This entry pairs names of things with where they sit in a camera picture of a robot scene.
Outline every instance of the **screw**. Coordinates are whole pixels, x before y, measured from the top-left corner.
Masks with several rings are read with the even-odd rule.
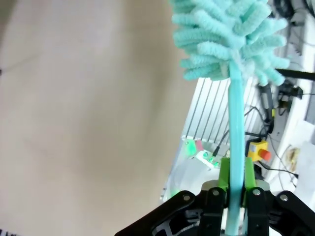
[[[287,201],[288,200],[288,197],[287,197],[287,195],[285,195],[285,194],[282,194],[281,196],[280,196],[280,199],[282,200],[282,201]]]
[[[254,195],[256,195],[256,196],[260,195],[259,189],[254,189],[254,191],[252,193],[254,193]]]
[[[217,195],[219,195],[219,191],[218,190],[212,190],[212,193],[213,193],[213,195],[215,195],[215,196],[217,196]]]
[[[190,200],[190,196],[185,195],[185,196],[184,196],[184,201],[189,201],[189,200]]]

